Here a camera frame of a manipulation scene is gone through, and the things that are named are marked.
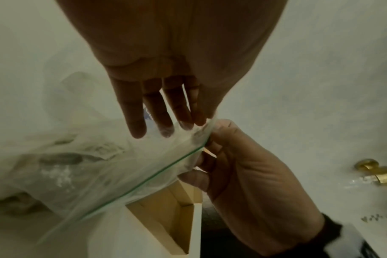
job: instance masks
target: gold object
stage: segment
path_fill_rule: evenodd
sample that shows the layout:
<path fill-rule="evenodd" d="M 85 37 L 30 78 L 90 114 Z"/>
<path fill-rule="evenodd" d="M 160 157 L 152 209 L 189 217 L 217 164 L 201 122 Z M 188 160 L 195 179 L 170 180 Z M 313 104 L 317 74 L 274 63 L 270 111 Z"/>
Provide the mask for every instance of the gold object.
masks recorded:
<path fill-rule="evenodd" d="M 359 171 L 370 171 L 380 184 L 387 183 L 387 166 L 379 166 L 379 162 L 374 159 L 364 159 L 355 164 Z"/>

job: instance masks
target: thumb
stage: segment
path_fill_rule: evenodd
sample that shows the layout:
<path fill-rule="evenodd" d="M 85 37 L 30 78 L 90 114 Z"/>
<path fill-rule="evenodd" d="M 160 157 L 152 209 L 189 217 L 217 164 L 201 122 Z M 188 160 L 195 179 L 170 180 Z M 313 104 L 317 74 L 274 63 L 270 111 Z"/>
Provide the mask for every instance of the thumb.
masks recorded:
<path fill-rule="evenodd" d="M 208 191 L 210 177 L 206 172 L 194 169 L 189 172 L 180 174 L 178 178 L 182 182 L 195 186 L 204 192 Z"/>
<path fill-rule="evenodd" d="M 213 118 L 216 109 L 229 90 L 230 88 L 227 87 L 208 87 L 203 84 L 199 86 L 198 108 L 206 118 Z"/>
<path fill-rule="evenodd" d="M 236 126 L 224 127 L 216 124 L 211 138 L 236 158 L 260 160 L 261 156 L 269 153 Z"/>

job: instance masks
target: human hand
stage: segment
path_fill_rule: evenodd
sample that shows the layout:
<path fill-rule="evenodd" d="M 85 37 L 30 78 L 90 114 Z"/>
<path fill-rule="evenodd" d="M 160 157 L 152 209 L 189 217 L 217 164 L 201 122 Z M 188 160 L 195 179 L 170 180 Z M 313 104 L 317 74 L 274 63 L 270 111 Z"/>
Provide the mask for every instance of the human hand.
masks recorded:
<path fill-rule="evenodd" d="M 146 133 L 143 102 L 161 132 L 173 133 L 161 88 L 182 128 L 204 125 L 249 71 L 286 4 L 286 0 L 57 2 L 105 67 L 135 138 Z"/>
<path fill-rule="evenodd" d="M 180 179 L 207 192 L 232 233 L 261 255 L 270 256 L 307 243 L 324 217 L 276 156 L 233 122 L 219 120 L 197 166 Z"/>

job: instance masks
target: cardboard box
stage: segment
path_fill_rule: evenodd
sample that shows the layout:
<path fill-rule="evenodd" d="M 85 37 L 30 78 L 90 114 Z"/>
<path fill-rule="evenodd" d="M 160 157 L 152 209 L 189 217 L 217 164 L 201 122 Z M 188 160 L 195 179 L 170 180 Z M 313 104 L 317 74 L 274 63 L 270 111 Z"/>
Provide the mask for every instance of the cardboard box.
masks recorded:
<path fill-rule="evenodd" d="M 201 190 L 177 181 L 127 208 L 172 255 L 189 253 L 194 203 L 202 203 Z"/>

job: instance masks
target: ziplock bag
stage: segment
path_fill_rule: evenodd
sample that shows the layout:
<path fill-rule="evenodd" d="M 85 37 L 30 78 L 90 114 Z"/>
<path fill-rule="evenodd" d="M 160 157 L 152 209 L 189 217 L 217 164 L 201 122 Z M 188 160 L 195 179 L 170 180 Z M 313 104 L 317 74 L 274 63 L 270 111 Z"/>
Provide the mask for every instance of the ziplock bag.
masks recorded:
<path fill-rule="evenodd" d="M 63 217 L 57 229 L 125 205 L 191 170 L 211 132 L 203 127 L 163 137 L 146 112 L 147 134 L 134 139 L 105 71 L 82 42 L 45 66 L 43 106 L 56 129 L 0 145 L 0 180 Z"/>

